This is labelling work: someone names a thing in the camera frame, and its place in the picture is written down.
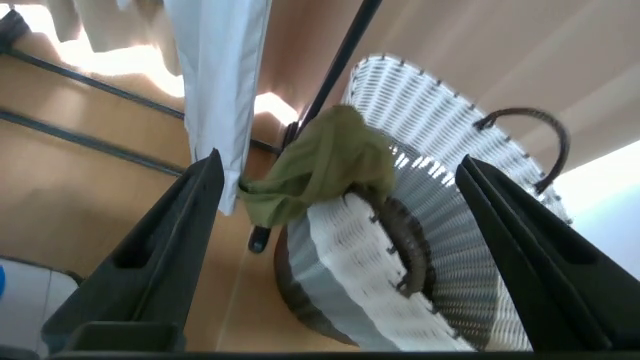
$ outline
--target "cloth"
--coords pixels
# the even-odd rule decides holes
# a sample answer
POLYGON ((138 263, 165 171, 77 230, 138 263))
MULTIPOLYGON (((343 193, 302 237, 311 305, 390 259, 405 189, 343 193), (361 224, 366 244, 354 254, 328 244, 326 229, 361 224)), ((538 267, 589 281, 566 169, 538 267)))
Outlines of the cloth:
POLYGON ((390 144, 351 106, 324 111, 282 152, 263 180, 240 181, 239 196, 260 226, 282 225, 315 202, 366 186, 384 200, 394 186, 390 144))
POLYGON ((249 151, 270 0, 165 0, 185 83, 192 161, 215 147, 224 168, 219 210, 233 212, 249 151))
POLYGON ((158 0, 44 0, 58 40, 75 40, 84 28, 91 48, 105 52, 150 44, 174 75, 181 73, 171 24, 158 0))

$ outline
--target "floor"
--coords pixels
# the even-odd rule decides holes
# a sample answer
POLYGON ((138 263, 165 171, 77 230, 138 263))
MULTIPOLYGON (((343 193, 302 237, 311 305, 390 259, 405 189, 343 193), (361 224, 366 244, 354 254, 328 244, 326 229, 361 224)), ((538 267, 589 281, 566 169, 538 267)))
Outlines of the floor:
MULTIPOLYGON (((17 48, 60 62, 41 34, 17 48)), ((168 115, 64 77, 0 57, 0 107, 75 129, 187 166, 182 123, 168 115)), ((182 108, 147 78, 103 78, 182 108)), ((254 137, 276 141, 280 129, 262 119, 254 137)), ((262 176, 274 158, 249 154, 247 173, 262 176)), ((175 180, 169 175, 0 121, 0 254, 88 275, 175 180)), ((289 313, 277 291, 274 231, 262 255, 247 250, 251 231, 238 202, 218 214, 185 328, 192 351, 355 350, 317 335, 289 313)))

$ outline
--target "laundry basket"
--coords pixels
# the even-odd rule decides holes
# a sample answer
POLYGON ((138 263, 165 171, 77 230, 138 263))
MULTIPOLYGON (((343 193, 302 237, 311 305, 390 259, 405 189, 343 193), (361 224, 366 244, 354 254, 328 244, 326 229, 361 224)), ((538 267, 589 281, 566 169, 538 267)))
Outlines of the laundry basket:
MULTIPOLYGON (((566 134, 560 131, 562 155, 547 176, 515 141, 491 126, 495 118, 487 118, 424 70, 389 55, 370 56, 356 65, 343 103, 354 106, 369 127, 392 143, 396 186, 391 197, 419 221, 435 269, 432 304, 426 306, 437 309, 437 316, 453 330, 442 334, 463 340, 449 341, 437 350, 531 350, 491 253, 455 186, 453 171, 470 154, 496 166, 556 216, 569 221, 560 198, 548 186, 566 160, 566 134)), ((514 112, 527 111, 531 113, 528 109, 514 112)), ((559 128, 552 118, 546 120, 559 128)), ((276 246, 276 278, 291 311, 310 328, 366 350, 430 350, 424 339, 441 333, 405 326, 410 322, 406 318, 390 324, 394 321, 386 312, 395 310, 385 310, 388 306, 383 303, 363 306, 347 289, 345 274, 330 269, 327 264, 350 258, 338 258, 314 244, 310 219, 316 206, 325 205, 314 205, 307 216, 289 223, 276 246), (382 313, 387 318, 380 318, 382 313)), ((361 276, 362 281, 384 282, 372 279, 374 274, 361 276)), ((367 301, 380 299, 371 289, 367 291, 367 301)))

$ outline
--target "basket handle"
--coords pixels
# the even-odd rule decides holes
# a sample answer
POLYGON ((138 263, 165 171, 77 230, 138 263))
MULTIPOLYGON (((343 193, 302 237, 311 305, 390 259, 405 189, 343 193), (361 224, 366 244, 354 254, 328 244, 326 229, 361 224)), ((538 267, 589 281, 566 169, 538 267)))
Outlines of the basket handle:
POLYGON ((507 109, 494 111, 488 114, 487 116, 485 116, 483 119, 473 123, 473 126, 475 126, 478 130, 483 130, 493 126, 499 117, 506 116, 506 115, 525 115, 525 116, 534 117, 536 119, 540 119, 545 123, 549 124, 549 126, 551 126, 551 128, 553 128, 553 130, 558 135, 558 139, 560 142, 560 152, 558 154, 558 159, 556 160, 556 163, 551 168, 551 171, 549 171, 549 174, 534 184, 534 188, 538 193, 538 195, 542 194, 549 187, 549 185, 551 185, 553 180, 555 180, 555 178, 557 178, 558 175, 560 175, 562 168, 567 162, 567 158, 569 157, 569 147, 570 147, 569 132, 562 125, 562 123, 558 121, 558 119, 556 119, 553 115, 549 114, 548 112, 540 109, 527 108, 527 107, 514 107, 514 108, 507 108, 507 109))

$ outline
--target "gray and white basket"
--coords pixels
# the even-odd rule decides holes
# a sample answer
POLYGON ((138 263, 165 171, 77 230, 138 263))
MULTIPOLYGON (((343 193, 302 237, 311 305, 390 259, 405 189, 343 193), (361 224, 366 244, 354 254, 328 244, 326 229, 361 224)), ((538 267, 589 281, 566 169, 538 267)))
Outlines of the gray and white basket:
MULTIPOLYGON (((471 349, 530 350, 491 253, 455 186, 453 171, 470 154, 499 168, 568 221, 552 187, 536 193, 535 184, 544 176, 539 165, 498 127, 474 126, 486 114, 464 97, 393 56, 370 56, 357 64, 343 103, 354 106, 368 126, 393 144, 396 187, 392 196, 420 221, 431 248, 437 278, 433 306, 471 349)), ((341 280, 363 276, 366 281, 365 275, 353 270, 341 274, 336 269, 344 267, 329 268, 321 261, 324 255, 312 240, 313 224, 309 223, 317 211, 310 209, 308 216, 291 222, 288 238, 277 245, 276 273, 285 302, 302 322, 338 340, 367 350, 407 349, 397 337, 386 335, 341 280)), ((464 349, 456 346, 452 349, 464 349)))

